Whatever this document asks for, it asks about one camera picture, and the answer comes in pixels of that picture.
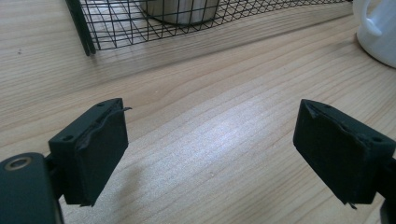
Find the wooden table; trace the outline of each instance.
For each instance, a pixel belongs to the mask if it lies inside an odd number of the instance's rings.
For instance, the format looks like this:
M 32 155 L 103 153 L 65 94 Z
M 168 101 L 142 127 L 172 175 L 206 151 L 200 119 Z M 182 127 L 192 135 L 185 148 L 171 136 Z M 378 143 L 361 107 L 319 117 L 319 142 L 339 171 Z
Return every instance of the wooden table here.
M 95 207 L 61 199 L 66 223 L 378 223 L 381 196 L 343 205 L 291 141 L 303 98 L 396 138 L 396 70 L 357 26 L 298 7 L 86 57 L 63 0 L 3 0 L 0 160 L 122 97 L 130 145 Z

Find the black wire grid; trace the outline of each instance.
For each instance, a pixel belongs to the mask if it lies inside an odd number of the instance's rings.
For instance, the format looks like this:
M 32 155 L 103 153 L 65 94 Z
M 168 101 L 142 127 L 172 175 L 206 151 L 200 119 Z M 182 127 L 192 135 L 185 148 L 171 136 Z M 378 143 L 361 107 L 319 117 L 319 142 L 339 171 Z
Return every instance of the black wire grid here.
M 174 12 L 160 10 L 160 15 L 149 15 L 149 4 L 157 6 L 177 4 Z M 186 1 L 201 1 L 203 7 L 180 9 Z M 342 3 L 346 0 L 66 0 L 87 55 L 101 49 L 117 49 L 151 40 L 184 35 L 244 17 L 288 7 Z M 211 10 L 213 16 L 205 19 Z M 193 13 L 201 13 L 200 21 L 192 21 Z M 181 16 L 190 16 L 189 22 L 178 24 Z M 176 18 L 168 22 L 166 17 Z

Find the white mug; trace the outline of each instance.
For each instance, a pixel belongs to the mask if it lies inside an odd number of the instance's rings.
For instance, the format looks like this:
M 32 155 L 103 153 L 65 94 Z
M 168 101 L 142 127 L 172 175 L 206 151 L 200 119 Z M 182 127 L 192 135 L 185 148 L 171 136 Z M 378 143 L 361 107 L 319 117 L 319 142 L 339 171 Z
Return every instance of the white mug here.
M 370 0 L 354 0 L 361 46 L 380 62 L 396 67 L 396 0 L 382 0 L 367 17 Z

